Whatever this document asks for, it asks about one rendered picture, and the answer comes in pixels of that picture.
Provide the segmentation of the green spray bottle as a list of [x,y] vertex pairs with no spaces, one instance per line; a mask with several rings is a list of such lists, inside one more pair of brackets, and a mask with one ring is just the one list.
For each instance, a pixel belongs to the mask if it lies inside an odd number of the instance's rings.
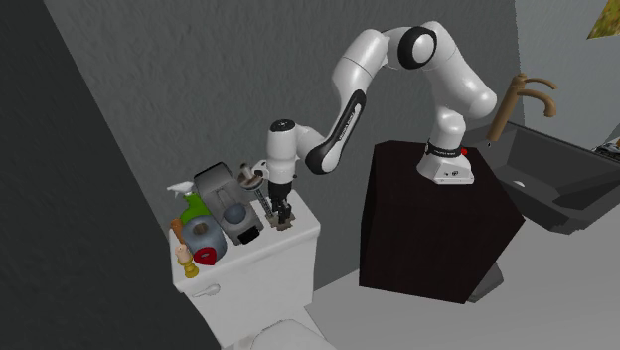
[[195,217],[211,214],[211,211],[203,202],[193,182],[184,181],[168,186],[166,190],[173,191],[175,196],[181,195],[187,202],[187,208],[180,215],[180,220],[183,225],[187,224]]

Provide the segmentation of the red wedge-shaped thing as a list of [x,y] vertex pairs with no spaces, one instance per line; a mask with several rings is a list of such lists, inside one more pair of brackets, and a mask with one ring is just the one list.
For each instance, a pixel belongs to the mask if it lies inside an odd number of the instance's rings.
[[213,247],[202,247],[194,252],[193,259],[203,265],[214,265],[218,260],[218,252]]

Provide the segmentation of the dark robot stand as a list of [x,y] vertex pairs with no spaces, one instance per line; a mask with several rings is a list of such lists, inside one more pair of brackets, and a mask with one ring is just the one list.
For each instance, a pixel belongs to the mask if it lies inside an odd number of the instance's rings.
[[424,144],[386,141],[374,148],[361,221],[359,284],[464,303],[525,219],[479,150],[475,180],[438,185],[416,166]]

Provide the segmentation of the wall picture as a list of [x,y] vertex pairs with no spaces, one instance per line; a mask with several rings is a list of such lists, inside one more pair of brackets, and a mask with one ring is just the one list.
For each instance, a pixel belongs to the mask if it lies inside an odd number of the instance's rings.
[[608,0],[587,39],[620,36],[620,0]]

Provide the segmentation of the grey stand with round top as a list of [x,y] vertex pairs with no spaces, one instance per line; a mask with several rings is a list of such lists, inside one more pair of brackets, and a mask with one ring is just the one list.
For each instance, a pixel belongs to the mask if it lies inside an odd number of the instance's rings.
[[292,206],[287,203],[281,208],[272,207],[269,195],[266,198],[261,192],[264,178],[259,174],[258,170],[252,170],[248,164],[242,163],[240,165],[240,173],[237,176],[237,182],[243,190],[255,195],[271,228],[277,231],[285,231],[292,227],[292,222],[295,220]]

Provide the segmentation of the brown and yellow candlestick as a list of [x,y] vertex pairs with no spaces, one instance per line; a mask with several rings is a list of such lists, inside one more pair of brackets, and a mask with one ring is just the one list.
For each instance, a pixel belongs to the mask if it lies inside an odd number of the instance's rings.
[[194,278],[199,274],[199,269],[193,262],[193,256],[187,247],[182,235],[183,223],[180,218],[175,218],[170,223],[170,228],[177,238],[179,245],[175,248],[175,256],[178,264],[184,269],[186,278]]

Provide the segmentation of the blue-grey paper roll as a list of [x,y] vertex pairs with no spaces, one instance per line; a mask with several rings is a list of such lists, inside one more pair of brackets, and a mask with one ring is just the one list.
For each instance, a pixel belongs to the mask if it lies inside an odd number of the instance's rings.
[[202,247],[213,247],[217,250],[220,260],[228,249],[222,228],[210,215],[195,217],[185,224],[183,238],[192,255]]

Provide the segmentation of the white toilet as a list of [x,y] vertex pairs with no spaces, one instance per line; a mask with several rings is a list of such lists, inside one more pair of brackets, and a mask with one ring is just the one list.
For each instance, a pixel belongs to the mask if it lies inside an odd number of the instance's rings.
[[294,220],[278,231],[251,203],[264,229],[247,245],[228,244],[214,265],[187,278],[179,241],[169,233],[172,280],[207,322],[222,350],[337,350],[305,309],[312,302],[321,225],[296,191],[288,195]]

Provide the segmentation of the grey toaster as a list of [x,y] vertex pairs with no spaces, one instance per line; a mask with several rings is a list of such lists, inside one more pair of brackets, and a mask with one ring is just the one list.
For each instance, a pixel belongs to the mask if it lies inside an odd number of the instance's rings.
[[235,246],[247,245],[264,228],[255,210],[224,162],[194,177],[200,197]]

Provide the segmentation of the dark grey sink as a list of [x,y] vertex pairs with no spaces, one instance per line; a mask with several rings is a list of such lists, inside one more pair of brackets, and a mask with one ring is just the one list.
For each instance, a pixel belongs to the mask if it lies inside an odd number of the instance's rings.
[[620,207],[620,161],[509,122],[476,147],[523,216],[554,233],[587,229]]

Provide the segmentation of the brown faucet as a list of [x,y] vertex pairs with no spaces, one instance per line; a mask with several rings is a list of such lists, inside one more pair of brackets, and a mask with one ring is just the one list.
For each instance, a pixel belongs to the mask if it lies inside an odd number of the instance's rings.
[[520,97],[531,97],[541,101],[544,106],[544,117],[556,116],[555,101],[548,94],[538,90],[527,89],[526,85],[528,83],[540,83],[551,89],[557,89],[557,85],[555,83],[546,79],[529,78],[525,73],[519,73],[513,76],[500,103],[499,109],[486,134],[486,139],[488,141],[496,142],[499,140]]

